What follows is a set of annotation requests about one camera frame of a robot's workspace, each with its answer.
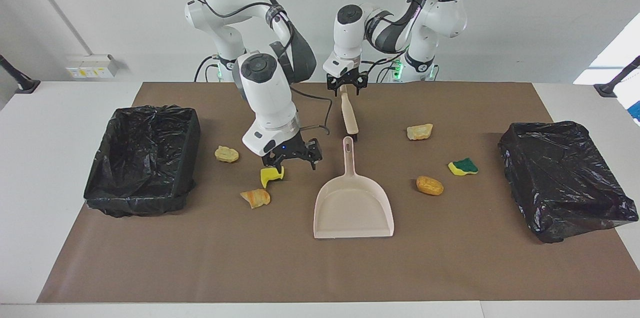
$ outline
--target bin lined with black bag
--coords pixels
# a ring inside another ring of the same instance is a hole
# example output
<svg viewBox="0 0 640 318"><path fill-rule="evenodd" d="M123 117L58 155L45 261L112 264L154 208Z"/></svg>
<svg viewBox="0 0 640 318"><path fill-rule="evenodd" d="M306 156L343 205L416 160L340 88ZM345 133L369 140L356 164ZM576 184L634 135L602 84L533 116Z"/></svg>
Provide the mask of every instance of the bin lined with black bag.
<svg viewBox="0 0 640 318"><path fill-rule="evenodd" d="M636 205L582 125L512 124L498 146L512 197L540 241L638 221Z"/></svg>
<svg viewBox="0 0 640 318"><path fill-rule="evenodd" d="M87 206L114 217L184 208L195 185L200 131L192 108L117 109L93 160Z"/></svg>

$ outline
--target blue object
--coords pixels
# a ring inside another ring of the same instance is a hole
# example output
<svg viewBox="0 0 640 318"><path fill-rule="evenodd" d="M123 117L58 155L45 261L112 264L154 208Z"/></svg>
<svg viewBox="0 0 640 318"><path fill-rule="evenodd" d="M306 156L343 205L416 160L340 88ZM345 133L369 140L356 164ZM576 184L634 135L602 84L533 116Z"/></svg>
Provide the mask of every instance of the blue object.
<svg viewBox="0 0 640 318"><path fill-rule="evenodd" d="M636 120L640 120L640 100L629 108L629 113Z"/></svg>

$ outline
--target dustpan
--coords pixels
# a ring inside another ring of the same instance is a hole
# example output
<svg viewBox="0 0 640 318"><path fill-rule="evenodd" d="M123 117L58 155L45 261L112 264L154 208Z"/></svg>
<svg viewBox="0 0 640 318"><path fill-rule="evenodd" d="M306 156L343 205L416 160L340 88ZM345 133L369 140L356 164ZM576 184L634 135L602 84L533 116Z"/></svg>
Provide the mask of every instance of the dustpan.
<svg viewBox="0 0 640 318"><path fill-rule="evenodd" d="M344 174L327 182L318 193L313 214L315 238L390 237L394 218L384 189L356 174L354 140L342 141Z"/></svg>

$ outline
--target green and yellow sponge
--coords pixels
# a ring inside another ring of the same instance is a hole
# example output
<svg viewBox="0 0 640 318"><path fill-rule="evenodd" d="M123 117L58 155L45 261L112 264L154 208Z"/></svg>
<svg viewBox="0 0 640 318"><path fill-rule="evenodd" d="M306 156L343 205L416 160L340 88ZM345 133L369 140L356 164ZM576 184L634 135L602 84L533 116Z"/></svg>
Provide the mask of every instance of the green and yellow sponge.
<svg viewBox="0 0 640 318"><path fill-rule="evenodd" d="M451 173L456 176L478 174L478 167L474 165L470 158L463 159L462 161L451 162L448 164L448 168L451 170Z"/></svg>

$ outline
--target brown paper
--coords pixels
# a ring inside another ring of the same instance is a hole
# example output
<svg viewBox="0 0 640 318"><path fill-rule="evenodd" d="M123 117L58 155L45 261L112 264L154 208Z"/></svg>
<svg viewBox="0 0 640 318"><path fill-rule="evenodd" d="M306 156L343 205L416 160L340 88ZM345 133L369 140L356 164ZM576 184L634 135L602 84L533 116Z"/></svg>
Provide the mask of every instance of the brown paper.
<svg viewBox="0 0 640 318"><path fill-rule="evenodd" d="M297 87L331 94L322 84ZM326 102L294 100L304 125L323 120ZM330 136L303 134L320 140L317 171L285 161L284 181L268 187L272 202L254 210L240 197L261 186L261 159L242 144L254 114L233 84L145 83L134 105L144 104L198 112L187 207L121 219L83 207L39 302L640 299L640 273L615 230L544 245L511 198L501 134L512 122L551 121L531 84L386 84L354 95L356 170L386 190L395 218L395 236L375 239L313 238L316 195L344 172L339 104ZM432 137L409 141L406 128L426 122ZM217 161L219 145L240 160ZM452 175L447 163L466 157L479 173ZM418 192L420 175L441 181L443 195Z"/></svg>

